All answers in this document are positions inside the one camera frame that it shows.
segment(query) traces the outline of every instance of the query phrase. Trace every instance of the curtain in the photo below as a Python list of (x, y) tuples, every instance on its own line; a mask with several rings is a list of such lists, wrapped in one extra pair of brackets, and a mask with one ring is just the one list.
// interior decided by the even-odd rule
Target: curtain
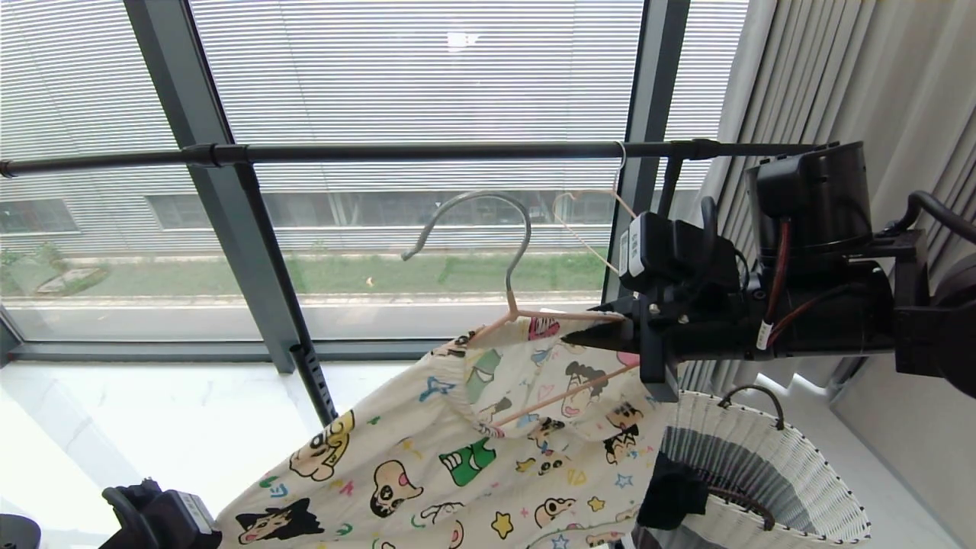
[[(902, 216), (912, 190), (976, 215), (976, 3), (753, 0), (725, 95), (718, 138), (740, 143), (865, 142), (874, 228)], [(720, 158), (701, 190), (721, 233), (754, 258), (745, 170)], [(923, 215), (932, 287), (973, 247)], [(689, 363), (682, 386), (722, 393), (757, 374), (830, 385), (839, 359)]]

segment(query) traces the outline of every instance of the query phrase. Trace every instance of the yellow star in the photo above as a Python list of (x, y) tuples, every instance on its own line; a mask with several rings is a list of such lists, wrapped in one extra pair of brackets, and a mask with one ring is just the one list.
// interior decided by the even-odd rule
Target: yellow star
[(605, 504), (606, 504), (606, 501), (603, 501), (602, 499), (600, 499), (600, 498), (598, 498), (596, 496), (591, 497), (590, 498), (590, 501), (587, 502), (587, 505), (589, 505), (589, 507), (593, 510), (593, 513), (597, 512), (597, 511), (602, 511), (603, 510), (603, 505), (605, 505)]
[(491, 529), (498, 533), (501, 539), (505, 539), (515, 529), (511, 525), (511, 515), (495, 511), (495, 521), (491, 524)]
[(532, 467), (532, 465), (535, 462), (536, 462), (536, 458), (534, 457), (530, 457), (525, 461), (515, 460), (515, 471), (518, 471), (519, 473), (525, 473), (526, 471), (529, 470), (529, 467)]

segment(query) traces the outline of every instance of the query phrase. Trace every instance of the robotic arm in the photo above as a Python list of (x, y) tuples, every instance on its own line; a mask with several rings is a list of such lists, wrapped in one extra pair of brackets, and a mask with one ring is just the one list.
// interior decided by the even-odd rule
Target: robotic arm
[[(874, 233), (862, 144), (764, 160), (748, 172), (755, 269), (718, 236), (715, 204), (704, 228), (643, 213), (621, 239), (620, 282), (634, 292), (595, 308), (630, 320), (567, 336), (577, 345), (640, 354), (641, 380), (676, 401), (675, 368), (694, 359), (772, 360), (895, 354), (897, 371), (944, 377), (976, 398), (976, 254), (929, 293), (921, 210), (970, 242), (976, 227), (927, 192)], [(877, 260), (894, 259), (894, 289)]]

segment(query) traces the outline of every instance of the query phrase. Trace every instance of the clothing rail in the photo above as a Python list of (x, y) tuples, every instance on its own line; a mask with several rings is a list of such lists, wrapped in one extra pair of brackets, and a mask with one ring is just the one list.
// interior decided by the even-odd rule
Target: clothing rail
[(525, 160), (532, 158), (638, 158), (666, 156), (703, 160), (716, 156), (799, 154), (813, 145), (719, 143), (712, 140), (662, 143), (508, 142), (425, 143), (415, 145), (248, 146), (194, 145), (179, 150), (63, 156), (36, 160), (0, 160), (0, 175), (100, 170), (135, 166), (185, 164), (222, 167), (232, 164), (279, 162), (403, 162), (448, 160)]

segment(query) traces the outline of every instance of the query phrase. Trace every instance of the woven basket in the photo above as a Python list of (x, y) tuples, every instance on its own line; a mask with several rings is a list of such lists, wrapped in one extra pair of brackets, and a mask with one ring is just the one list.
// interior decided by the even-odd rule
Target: woven basket
[[(758, 389), (778, 417), (733, 405)], [(740, 387), (724, 399), (682, 391), (661, 451), (710, 486), (705, 515), (675, 530), (652, 529), (664, 549), (787, 549), (864, 544), (871, 523), (851, 490), (806, 437), (786, 424), (776, 396)]]

